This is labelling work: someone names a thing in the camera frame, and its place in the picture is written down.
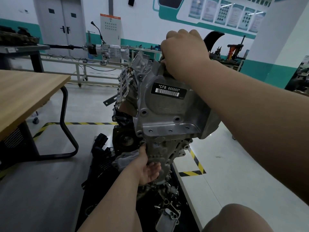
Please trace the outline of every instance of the pillar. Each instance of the pillar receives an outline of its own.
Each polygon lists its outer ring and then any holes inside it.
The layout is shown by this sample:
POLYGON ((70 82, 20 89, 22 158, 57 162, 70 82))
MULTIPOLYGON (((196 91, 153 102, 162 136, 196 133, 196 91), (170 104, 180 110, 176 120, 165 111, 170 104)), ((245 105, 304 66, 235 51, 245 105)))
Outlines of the pillar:
POLYGON ((309 0, 274 0, 241 72, 284 88, 309 49, 309 0))

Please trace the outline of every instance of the barcode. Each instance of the barcode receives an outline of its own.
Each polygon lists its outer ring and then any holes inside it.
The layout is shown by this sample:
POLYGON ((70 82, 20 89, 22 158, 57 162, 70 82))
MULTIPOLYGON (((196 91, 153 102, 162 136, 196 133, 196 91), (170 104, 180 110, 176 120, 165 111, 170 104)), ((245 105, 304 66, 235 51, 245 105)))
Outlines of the barcode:
POLYGON ((169 91, 169 90, 165 90, 165 89, 156 88, 156 89, 155 89, 155 92, 156 92, 156 93, 160 93, 160 94, 172 95, 172 96, 176 96, 176 97, 179 96, 179 93, 178 93, 178 92, 169 91))

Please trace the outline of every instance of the engine label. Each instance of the engine label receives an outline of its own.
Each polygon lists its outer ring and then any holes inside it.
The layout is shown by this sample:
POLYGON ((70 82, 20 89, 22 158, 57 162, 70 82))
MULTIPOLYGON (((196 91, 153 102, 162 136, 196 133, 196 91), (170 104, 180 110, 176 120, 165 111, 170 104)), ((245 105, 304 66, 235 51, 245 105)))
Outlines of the engine label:
POLYGON ((151 93, 171 98, 184 99, 187 90, 155 82, 152 85, 151 93))

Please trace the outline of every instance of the gray double door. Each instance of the gray double door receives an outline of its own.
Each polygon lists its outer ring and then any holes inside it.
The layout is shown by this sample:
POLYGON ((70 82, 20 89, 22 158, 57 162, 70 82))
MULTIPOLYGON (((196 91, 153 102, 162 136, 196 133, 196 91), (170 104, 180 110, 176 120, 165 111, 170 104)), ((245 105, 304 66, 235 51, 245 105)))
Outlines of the gray double door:
MULTIPOLYGON (((81 0, 35 0, 37 17, 45 44, 83 46, 86 30, 81 0)), ((56 49, 48 54, 87 57, 83 49, 56 49)))

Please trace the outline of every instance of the engine block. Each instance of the engine block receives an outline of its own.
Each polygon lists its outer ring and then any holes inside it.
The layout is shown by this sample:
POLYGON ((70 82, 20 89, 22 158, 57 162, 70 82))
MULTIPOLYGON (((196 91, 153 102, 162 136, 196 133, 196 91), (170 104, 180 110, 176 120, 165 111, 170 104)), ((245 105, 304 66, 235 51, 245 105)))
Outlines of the engine block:
POLYGON ((162 184, 173 160, 185 155, 193 138, 204 139, 214 132, 220 119, 190 86, 175 80, 163 64, 149 60, 142 51, 118 80, 114 114, 133 117, 136 137, 147 144, 148 161, 161 163, 156 183, 162 184))

